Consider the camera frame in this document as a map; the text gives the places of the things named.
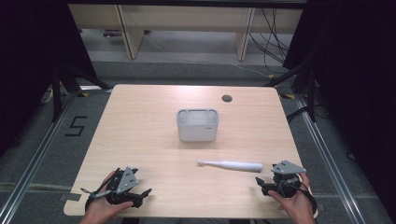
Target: person's left hand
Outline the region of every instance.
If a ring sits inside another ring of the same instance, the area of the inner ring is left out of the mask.
[[[109,177],[111,177],[115,171],[111,172],[103,182],[105,182]],[[134,205],[132,202],[125,202],[120,204],[110,204],[106,197],[93,200],[85,212],[84,217],[80,221],[80,224],[90,223],[90,224],[102,224],[106,223],[108,220],[113,218],[119,211],[127,209]]]

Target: wooden tabletop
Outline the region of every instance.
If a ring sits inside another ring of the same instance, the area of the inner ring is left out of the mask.
[[[232,96],[226,103],[223,95]],[[177,111],[214,108],[219,112],[216,140],[178,139]],[[198,160],[250,161],[261,173],[199,166]],[[137,168],[139,185],[152,189],[140,208],[121,217],[287,217],[264,197],[255,176],[272,182],[271,167],[282,160],[301,165],[276,90],[261,87],[118,85],[107,102],[64,212],[83,216],[88,194],[117,168]]]

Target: hand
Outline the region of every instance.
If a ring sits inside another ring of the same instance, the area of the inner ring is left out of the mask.
[[[300,174],[303,185],[300,186],[302,190],[308,190],[309,179],[306,174]],[[299,190],[292,198],[283,198],[277,192],[268,190],[268,194],[280,203],[278,209],[285,210],[291,220],[296,224],[311,224],[315,223],[314,214],[312,212],[312,204],[308,198]]]
[[[103,182],[111,177],[115,172],[111,172]],[[100,191],[105,191],[107,185],[105,185]],[[97,200],[93,200],[85,212],[84,217],[80,221],[80,224],[102,224],[113,218],[119,211],[127,209],[134,205],[132,202],[125,202],[120,204],[110,204],[106,197],[102,197]]]

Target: gray carpet floor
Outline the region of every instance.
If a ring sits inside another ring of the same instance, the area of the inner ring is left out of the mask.
[[[262,86],[268,83],[270,74],[279,76],[287,70],[282,67],[241,66],[203,63],[93,63],[97,76],[110,85],[161,84],[161,85],[219,85]],[[281,94],[291,93],[293,78],[279,84]],[[80,79],[80,85],[91,85]],[[40,164],[33,182],[25,194],[11,223],[78,223],[79,217],[68,217],[63,212],[62,196],[71,189],[94,135],[110,93],[90,92],[77,97],[67,110],[49,151]],[[280,99],[285,116],[298,109],[294,99]],[[67,136],[78,130],[70,129],[75,116],[84,116],[76,125],[85,126],[80,136]],[[343,172],[353,196],[357,200],[367,223],[392,223],[381,202],[356,162],[349,159],[347,146],[332,124],[326,108],[316,108],[319,130],[332,152],[336,164]],[[40,145],[52,119],[52,105],[39,107],[24,132],[20,144],[9,148],[0,159],[0,202],[9,196],[13,185],[20,179],[24,169]],[[306,127],[303,117],[297,116],[290,123],[294,141],[304,168],[311,179],[311,187],[319,204],[318,223],[351,223],[334,183],[324,165],[317,146]],[[268,220],[274,224],[291,223],[288,219]],[[112,220],[109,223],[120,223]]]

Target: table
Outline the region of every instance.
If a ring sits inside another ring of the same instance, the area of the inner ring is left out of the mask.
[[[232,101],[222,101],[223,95]],[[177,111],[219,111],[217,139],[183,143]],[[197,165],[198,160],[251,161],[261,173]],[[255,176],[271,181],[273,163],[301,165],[276,90],[261,87],[118,85],[107,102],[71,193],[96,190],[113,170],[138,168],[139,185],[152,189],[144,204],[121,217],[282,218],[277,202],[264,197]],[[64,212],[83,216],[88,194],[67,201]]]

